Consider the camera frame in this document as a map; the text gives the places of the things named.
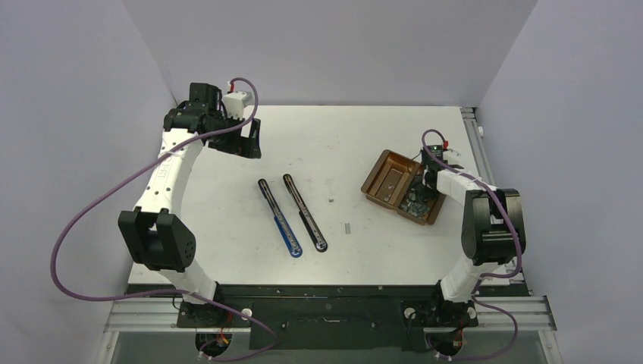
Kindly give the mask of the black stapler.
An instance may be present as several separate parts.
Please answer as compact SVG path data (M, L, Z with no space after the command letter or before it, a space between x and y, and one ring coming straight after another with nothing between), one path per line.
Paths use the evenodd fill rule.
M326 252L328 250L328 242L324 238L315 219L312 216L312 213L309 211L302 195L298 191L292 176L290 174L284 174L282 178L289 194L293 197L293 200L297 208L299 209L299 216L309 234L309 237L315 249L320 253Z

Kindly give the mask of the aluminium side rail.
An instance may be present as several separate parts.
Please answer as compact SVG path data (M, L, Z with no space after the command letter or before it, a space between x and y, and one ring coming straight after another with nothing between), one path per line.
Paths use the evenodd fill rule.
M483 141L483 128L477 120L476 108L461 107L460 114L465 125L469 144L475 160L477 172L487 184L498 186L496 178L491 170L491 163L485 150Z

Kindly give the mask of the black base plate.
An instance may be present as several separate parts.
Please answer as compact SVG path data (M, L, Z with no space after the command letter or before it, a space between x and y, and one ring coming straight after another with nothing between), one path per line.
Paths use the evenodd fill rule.
M334 286L222 284L215 300L265 324L227 311L181 303L179 328L249 329L250 349L422 350L457 339L478 325L472 303L448 303L434 285Z

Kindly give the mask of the aluminium front rail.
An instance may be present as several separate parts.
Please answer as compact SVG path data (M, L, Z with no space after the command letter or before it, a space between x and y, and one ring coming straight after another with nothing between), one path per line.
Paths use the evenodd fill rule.
M557 326L546 297L480 297L475 304L476 330L508 331L510 318L491 307L512 314L521 331L556 331ZM214 332L215 325L192 325L186 315L176 309L172 299L142 298L117 301L111 306L106 332Z

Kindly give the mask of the blue stapler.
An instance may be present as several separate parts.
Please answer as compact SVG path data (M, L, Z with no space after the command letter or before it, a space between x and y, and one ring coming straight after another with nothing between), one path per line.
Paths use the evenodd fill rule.
M303 254L302 247L300 246L296 235L292 231L287 219L284 217L276 199L274 198L267 180L258 180L259 189L266 199L270 210L273 213L275 224L284 240L289 254L294 258L299 258Z

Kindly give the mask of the brown plastic tray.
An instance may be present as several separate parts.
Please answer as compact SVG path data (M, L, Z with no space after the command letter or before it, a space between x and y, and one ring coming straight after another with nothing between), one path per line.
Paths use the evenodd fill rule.
M413 217L400 208L407 190L413 185L424 184L423 174L424 168L420 162L386 149L380 154L362 184L361 192L367 200L391 210L407 220L420 225L433 225L437 221L446 199L446 196L439 194L436 190L434 191L437 197L427 218Z

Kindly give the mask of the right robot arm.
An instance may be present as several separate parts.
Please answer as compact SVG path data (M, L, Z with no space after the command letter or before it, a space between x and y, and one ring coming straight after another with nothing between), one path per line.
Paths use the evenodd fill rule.
M458 316L457 303L472 299L479 281L508 278L495 271L526 248L522 198L515 189L488 185L468 171L449 165L442 145L422 148L425 184L463 207L461 245L463 254L440 281L441 296L428 304L430 318L446 325Z

